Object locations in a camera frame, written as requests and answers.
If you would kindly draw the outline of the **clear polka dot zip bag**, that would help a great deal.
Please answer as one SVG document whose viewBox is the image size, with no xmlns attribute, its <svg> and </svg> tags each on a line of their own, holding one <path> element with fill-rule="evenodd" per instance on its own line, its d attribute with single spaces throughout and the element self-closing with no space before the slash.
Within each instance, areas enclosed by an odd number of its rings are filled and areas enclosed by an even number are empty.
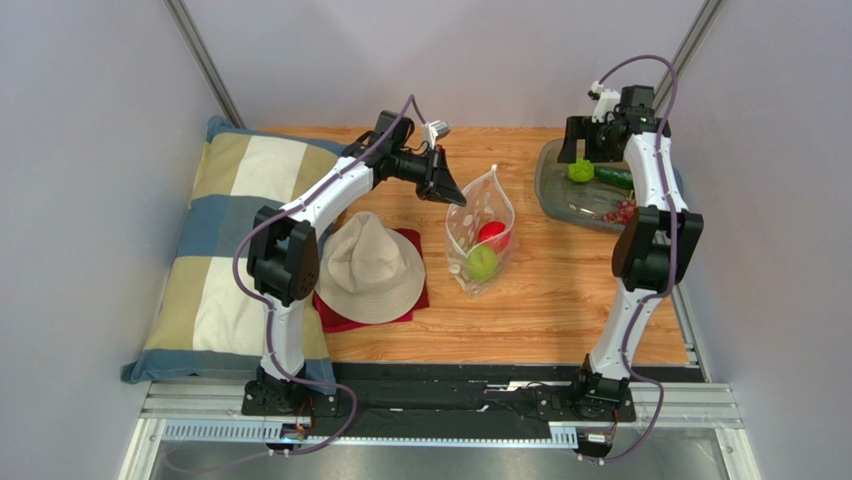
<svg viewBox="0 0 852 480">
<path fill-rule="evenodd" d="M 445 218 L 448 270 L 462 291 L 476 297 L 494 288 L 508 270 L 516 241 L 516 212 L 493 164 L 463 189 L 464 206 Z"/>
</svg>

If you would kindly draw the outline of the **left aluminium frame post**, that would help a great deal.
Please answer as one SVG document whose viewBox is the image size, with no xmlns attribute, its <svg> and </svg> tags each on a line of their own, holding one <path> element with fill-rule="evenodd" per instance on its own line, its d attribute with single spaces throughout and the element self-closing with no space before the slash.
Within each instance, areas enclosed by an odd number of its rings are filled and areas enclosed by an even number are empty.
<svg viewBox="0 0 852 480">
<path fill-rule="evenodd" d="M 202 76 L 218 104 L 222 115 L 235 126 L 243 128 L 245 126 L 243 117 L 228 91 L 225 81 L 207 48 L 186 2 L 183 0 L 164 0 L 163 3 L 200 68 Z"/>
</svg>

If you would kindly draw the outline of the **aluminium frame post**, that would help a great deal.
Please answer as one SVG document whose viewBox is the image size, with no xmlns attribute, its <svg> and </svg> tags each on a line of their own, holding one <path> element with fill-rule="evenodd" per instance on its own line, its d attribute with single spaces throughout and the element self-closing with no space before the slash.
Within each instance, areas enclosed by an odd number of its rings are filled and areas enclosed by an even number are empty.
<svg viewBox="0 0 852 480">
<path fill-rule="evenodd" d="M 660 59 L 652 59 L 650 54 L 641 55 L 640 62 L 653 62 L 663 66 L 663 75 L 655 87 L 653 109 L 655 110 L 655 130 L 661 121 L 665 123 L 670 113 L 669 101 L 676 98 L 680 76 L 685 73 L 705 36 L 709 33 L 725 1 L 706 0 L 702 3 L 691 26 L 684 35 L 672 59 L 665 64 Z"/>
<path fill-rule="evenodd" d="M 235 126 L 243 128 L 245 126 L 243 117 L 228 91 L 225 81 L 207 48 L 186 2 L 183 0 L 164 0 L 163 3 L 200 68 L 202 76 L 218 104 L 222 115 Z"/>
</svg>

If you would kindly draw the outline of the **plaid blue beige pillow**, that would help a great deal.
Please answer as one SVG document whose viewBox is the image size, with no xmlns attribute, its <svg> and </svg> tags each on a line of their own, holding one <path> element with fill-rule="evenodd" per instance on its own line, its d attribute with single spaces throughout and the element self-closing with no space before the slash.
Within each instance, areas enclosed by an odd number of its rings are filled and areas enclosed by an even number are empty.
<svg viewBox="0 0 852 480">
<path fill-rule="evenodd" d="M 254 378 L 265 347 L 265 307 L 237 286 L 233 255 L 259 209 L 304 194 L 343 148 L 209 119 L 158 316 L 138 359 L 123 367 L 123 382 Z"/>
</svg>

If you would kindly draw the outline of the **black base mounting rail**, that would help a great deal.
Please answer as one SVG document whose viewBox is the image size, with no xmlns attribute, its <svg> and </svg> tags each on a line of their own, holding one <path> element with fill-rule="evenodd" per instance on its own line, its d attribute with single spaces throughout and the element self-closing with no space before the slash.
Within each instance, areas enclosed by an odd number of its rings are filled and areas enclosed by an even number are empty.
<svg viewBox="0 0 852 480">
<path fill-rule="evenodd" d="M 558 421 L 588 420 L 572 406 L 578 365 L 334 363 L 356 396 L 250 381 L 246 416 L 305 416 L 313 437 L 539 440 Z"/>
</svg>

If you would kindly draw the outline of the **beige bucket hat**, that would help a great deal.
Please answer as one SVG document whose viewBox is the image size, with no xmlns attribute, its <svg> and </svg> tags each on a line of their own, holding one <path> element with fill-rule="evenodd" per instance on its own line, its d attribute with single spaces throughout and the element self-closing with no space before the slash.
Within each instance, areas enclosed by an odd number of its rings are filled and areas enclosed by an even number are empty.
<svg viewBox="0 0 852 480">
<path fill-rule="evenodd" d="M 358 212 L 326 241 L 316 295 L 349 320 L 383 324 L 413 309 L 425 281 L 416 246 L 376 214 Z"/>
</svg>

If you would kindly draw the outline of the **aluminium base frame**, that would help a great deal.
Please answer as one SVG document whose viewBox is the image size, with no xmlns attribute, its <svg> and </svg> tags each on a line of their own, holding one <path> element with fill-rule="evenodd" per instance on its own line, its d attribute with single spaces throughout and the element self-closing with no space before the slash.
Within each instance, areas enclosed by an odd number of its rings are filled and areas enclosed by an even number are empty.
<svg viewBox="0 0 852 480">
<path fill-rule="evenodd" d="M 121 469 L 124 479 L 757 479 L 757 467 L 732 388 L 704 366 L 696 314 L 684 286 L 665 313 L 679 328 L 684 364 L 644 364 L 633 387 L 635 422 L 621 421 L 610 466 L 573 450 L 592 425 L 554 421 L 534 426 L 477 407 L 486 434 L 424 433 L 427 413 L 400 408 L 378 417 L 369 433 L 353 425 L 328 447 L 305 456 L 265 452 L 285 417 L 239 412 L 234 381 L 188 379 L 153 384 Z"/>
</svg>

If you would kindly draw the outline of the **purple grapes bunch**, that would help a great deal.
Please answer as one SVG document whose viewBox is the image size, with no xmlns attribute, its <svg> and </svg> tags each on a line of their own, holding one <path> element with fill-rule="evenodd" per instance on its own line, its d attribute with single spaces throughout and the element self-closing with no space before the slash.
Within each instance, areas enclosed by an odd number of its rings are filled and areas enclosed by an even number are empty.
<svg viewBox="0 0 852 480">
<path fill-rule="evenodd" d="M 609 224 L 626 225 L 635 213 L 636 208 L 634 200 L 621 200 L 614 210 L 603 214 L 600 220 Z"/>
</svg>

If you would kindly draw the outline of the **green apple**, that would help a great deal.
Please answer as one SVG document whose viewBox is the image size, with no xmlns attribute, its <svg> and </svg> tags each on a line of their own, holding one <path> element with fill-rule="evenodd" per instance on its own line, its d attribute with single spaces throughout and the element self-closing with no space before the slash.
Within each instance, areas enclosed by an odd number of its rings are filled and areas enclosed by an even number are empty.
<svg viewBox="0 0 852 480">
<path fill-rule="evenodd" d="M 489 245 L 481 244 L 473 248 L 467 256 L 468 276 L 477 282 L 484 282 L 496 275 L 500 266 L 500 257 Z"/>
</svg>

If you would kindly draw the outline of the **right aluminium frame post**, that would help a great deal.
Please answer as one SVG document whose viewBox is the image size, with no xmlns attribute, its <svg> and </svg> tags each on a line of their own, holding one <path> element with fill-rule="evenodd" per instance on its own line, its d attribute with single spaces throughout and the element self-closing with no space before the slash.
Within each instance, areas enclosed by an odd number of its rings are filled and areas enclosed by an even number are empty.
<svg viewBox="0 0 852 480">
<path fill-rule="evenodd" d="M 684 35 L 672 59 L 665 64 L 660 59 L 652 59 L 650 54 L 641 55 L 640 62 L 653 62 L 663 66 L 663 75 L 655 87 L 653 109 L 655 110 L 655 130 L 661 121 L 665 123 L 670 113 L 669 101 L 676 98 L 680 76 L 685 73 L 705 36 L 709 33 L 725 1 L 706 0 L 702 3 L 691 26 Z"/>
</svg>

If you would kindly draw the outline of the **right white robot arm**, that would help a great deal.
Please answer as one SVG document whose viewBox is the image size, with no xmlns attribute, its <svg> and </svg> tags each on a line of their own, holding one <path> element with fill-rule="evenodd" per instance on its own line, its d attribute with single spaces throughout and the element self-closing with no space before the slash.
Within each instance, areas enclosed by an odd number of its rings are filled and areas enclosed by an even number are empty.
<svg viewBox="0 0 852 480">
<path fill-rule="evenodd" d="M 572 383 L 572 409 L 593 419 L 626 402 L 638 341 L 656 306 L 682 280 L 704 221 L 690 212 L 679 192 L 670 158 L 671 132 L 667 118 L 658 117 L 652 107 L 653 88 L 634 85 L 615 91 L 596 82 L 588 94 L 595 109 L 589 116 L 568 118 L 557 160 L 570 166 L 581 158 L 625 161 L 637 202 L 614 247 L 614 305 Z"/>
</svg>

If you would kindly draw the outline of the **green cucumber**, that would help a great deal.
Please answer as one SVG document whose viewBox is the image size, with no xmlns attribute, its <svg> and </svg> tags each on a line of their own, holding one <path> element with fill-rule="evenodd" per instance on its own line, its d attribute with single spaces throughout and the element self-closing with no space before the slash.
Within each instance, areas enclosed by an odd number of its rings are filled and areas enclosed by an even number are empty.
<svg viewBox="0 0 852 480">
<path fill-rule="evenodd" d="M 597 165 L 594 168 L 594 177 L 605 184 L 625 190 L 633 190 L 633 175 L 629 169 L 615 168 Z"/>
</svg>

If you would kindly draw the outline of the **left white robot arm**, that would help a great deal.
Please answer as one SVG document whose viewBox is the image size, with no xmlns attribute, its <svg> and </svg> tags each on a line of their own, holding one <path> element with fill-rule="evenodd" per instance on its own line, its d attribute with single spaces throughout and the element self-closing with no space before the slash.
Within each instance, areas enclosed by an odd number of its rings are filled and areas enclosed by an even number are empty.
<svg viewBox="0 0 852 480">
<path fill-rule="evenodd" d="M 355 200 L 380 182 L 411 182 L 419 199 L 463 206 L 466 199 L 447 165 L 440 139 L 448 122 L 422 122 L 422 152 L 407 148 L 414 122 L 385 110 L 373 129 L 345 147 L 331 170 L 278 210 L 261 208 L 237 247 L 253 279 L 247 295 L 266 306 L 265 347 L 255 380 L 246 384 L 247 416 L 296 413 L 311 381 L 304 377 L 304 308 L 320 277 L 319 237 Z"/>
</svg>

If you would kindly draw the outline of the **green artichoke toy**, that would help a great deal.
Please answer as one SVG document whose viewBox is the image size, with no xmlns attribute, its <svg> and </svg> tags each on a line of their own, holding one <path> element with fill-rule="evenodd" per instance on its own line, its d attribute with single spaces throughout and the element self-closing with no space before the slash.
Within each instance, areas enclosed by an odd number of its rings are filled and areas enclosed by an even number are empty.
<svg viewBox="0 0 852 480">
<path fill-rule="evenodd" d="M 591 182 L 595 178 L 594 164 L 585 158 L 577 159 L 568 166 L 568 179 L 577 184 Z"/>
</svg>

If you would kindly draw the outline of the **red apple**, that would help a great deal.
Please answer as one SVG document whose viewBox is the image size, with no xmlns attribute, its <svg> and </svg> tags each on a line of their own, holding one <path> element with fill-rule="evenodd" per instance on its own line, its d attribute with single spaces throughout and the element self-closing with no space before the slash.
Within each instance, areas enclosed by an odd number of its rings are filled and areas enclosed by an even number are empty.
<svg viewBox="0 0 852 480">
<path fill-rule="evenodd" d="M 505 223 L 490 221 L 479 229 L 477 242 L 489 246 L 495 252 L 502 252 L 511 242 L 511 232 Z"/>
</svg>

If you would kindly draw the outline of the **dark red cloth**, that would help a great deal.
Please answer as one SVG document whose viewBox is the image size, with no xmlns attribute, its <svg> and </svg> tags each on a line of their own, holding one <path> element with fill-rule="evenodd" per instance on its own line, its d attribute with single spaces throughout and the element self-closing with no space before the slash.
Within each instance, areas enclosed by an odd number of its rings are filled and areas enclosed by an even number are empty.
<svg viewBox="0 0 852 480">
<path fill-rule="evenodd" d="M 420 257 L 423 257 L 421 234 L 413 229 L 397 228 L 395 232 L 406 238 L 417 249 Z M 328 306 L 320 297 L 314 296 L 312 306 L 317 311 L 324 333 L 342 333 L 352 331 L 368 326 L 375 326 L 375 323 L 363 323 L 349 319 Z M 426 309 L 429 307 L 429 295 L 427 284 L 424 284 L 420 297 L 412 308 L 404 315 L 390 320 L 390 323 L 405 323 L 411 322 L 414 319 L 414 312 L 417 310 Z"/>
</svg>

